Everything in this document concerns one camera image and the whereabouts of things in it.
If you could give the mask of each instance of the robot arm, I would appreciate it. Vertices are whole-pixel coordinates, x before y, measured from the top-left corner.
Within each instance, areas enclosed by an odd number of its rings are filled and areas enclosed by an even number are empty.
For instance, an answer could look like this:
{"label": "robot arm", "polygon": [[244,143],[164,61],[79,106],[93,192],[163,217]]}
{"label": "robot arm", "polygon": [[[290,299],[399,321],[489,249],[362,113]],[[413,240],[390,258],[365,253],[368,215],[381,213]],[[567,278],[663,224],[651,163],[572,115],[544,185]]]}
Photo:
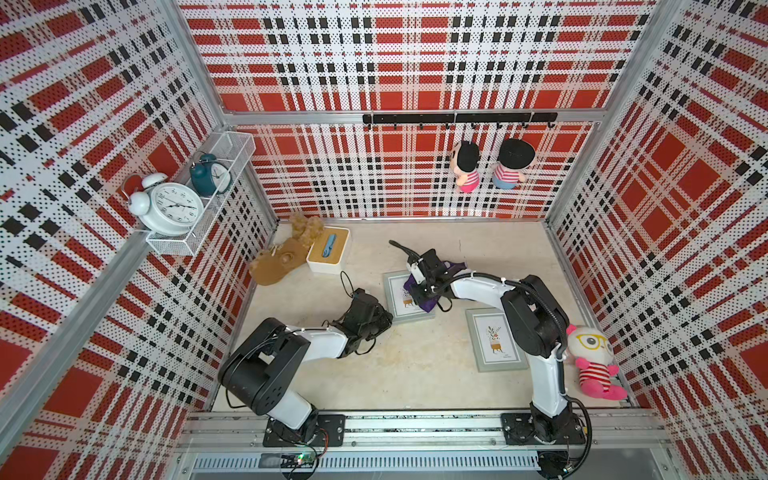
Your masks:
{"label": "robot arm", "polygon": [[534,275],[515,281],[470,270],[452,275],[435,249],[418,255],[393,240],[389,243],[408,254],[409,270],[417,282],[410,293],[418,304],[444,296],[485,303],[505,313],[515,343],[531,367],[536,438],[554,442],[571,428],[574,413],[565,394],[563,371],[569,322],[544,282]]}
{"label": "robot arm", "polygon": [[[326,328],[265,319],[221,366],[218,379],[256,414],[282,422],[308,443],[316,433],[317,408],[289,388],[299,366],[348,356],[363,340],[375,340],[391,325],[392,315],[379,301],[357,289],[348,310]],[[272,361],[261,356],[271,356]]]}

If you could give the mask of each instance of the red plaid pattern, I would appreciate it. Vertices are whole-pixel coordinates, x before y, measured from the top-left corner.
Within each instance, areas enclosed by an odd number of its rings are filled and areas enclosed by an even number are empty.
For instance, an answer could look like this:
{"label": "red plaid pattern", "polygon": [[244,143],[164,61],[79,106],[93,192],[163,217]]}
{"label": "red plaid pattern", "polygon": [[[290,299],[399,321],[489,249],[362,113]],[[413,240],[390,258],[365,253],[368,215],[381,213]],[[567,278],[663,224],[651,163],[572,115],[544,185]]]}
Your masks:
{"label": "red plaid pattern", "polygon": [[690,475],[764,478],[768,6],[681,7],[555,228]]}
{"label": "red plaid pattern", "polygon": [[[129,173],[170,176],[213,121],[154,1],[0,6],[0,395],[130,235]],[[150,255],[0,478],[163,478],[243,307],[266,225],[241,184],[194,258]]]}
{"label": "red plaid pattern", "polygon": [[179,1],[230,111],[599,108],[655,3]]}
{"label": "red plaid pattern", "polygon": [[[543,219],[568,175],[591,123],[293,125],[242,127],[256,138],[253,164],[278,217],[477,216]],[[528,181],[501,190],[491,175],[504,139],[536,149]],[[480,184],[458,192],[449,168],[453,145],[480,147]]]}

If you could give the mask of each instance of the plush toy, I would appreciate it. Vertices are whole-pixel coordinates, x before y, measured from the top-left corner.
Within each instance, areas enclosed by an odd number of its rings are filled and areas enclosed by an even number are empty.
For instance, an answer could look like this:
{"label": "plush toy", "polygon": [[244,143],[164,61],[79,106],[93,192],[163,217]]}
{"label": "plush toy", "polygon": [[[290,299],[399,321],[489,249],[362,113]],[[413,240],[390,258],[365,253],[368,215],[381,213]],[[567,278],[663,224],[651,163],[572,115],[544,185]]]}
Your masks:
{"label": "plush toy", "polygon": [[261,250],[251,262],[250,276],[258,285],[272,285],[306,263],[312,244],[323,232],[323,219],[291,214],[292,236],[280,245]]}
{"label": "plush toy", "polygon": [[456,186],[463,194],[472,192],[480,184],[478,161],[480,148],[476,144],[462,140],[453,146],[451,171],[456,176]]}
{"label": "plush toy", "polygon": [[611,377],[619,373],[618,365],[611,365],[614,354],[608,340],[597,329],[571,325],[568,333],[568,350],[576,357],[579,368],[578,382],[581,391],[590,397],[607,400],[627,398],[627,390],[611,384]]}
{"label": "plush toy", "polygon": [[518,170],[533,163],[536,151],[528,142],[508,138],[498,151],[498,165],[493,171],[493,184],[504,190],[511,190],[525,182],[525,175]]}

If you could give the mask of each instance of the vent grille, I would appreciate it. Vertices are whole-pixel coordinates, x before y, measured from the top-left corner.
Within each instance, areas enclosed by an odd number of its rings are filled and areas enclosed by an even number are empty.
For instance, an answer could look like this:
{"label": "vent grille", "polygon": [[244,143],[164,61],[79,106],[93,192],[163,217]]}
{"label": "vent grille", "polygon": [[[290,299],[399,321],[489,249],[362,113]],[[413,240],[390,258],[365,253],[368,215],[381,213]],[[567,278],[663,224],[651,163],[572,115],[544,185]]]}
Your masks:
{"label": "vent grille", "polygon": [[[200,454],[195,472],[263,472],[277,465],[260,465],[261,454]],[[535,450],[503,452],[328,452],[318,472],[539,470]]]}

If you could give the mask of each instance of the teal alarm clock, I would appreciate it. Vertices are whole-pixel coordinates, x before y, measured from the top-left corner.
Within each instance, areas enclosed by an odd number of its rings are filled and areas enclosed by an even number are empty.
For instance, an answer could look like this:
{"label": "teal alarm clock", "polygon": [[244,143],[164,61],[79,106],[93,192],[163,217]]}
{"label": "teal alarm clock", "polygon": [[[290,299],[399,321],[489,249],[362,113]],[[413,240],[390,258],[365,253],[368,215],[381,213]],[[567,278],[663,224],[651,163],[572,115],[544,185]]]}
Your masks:
{"label": "teal alarm clock", "polygon": [[202,197],[211,197],[214,194],[222,194],[232,186],[232,176],[216,157],[212,154],[200,156],[198,163],[190,167],[192,186]]}

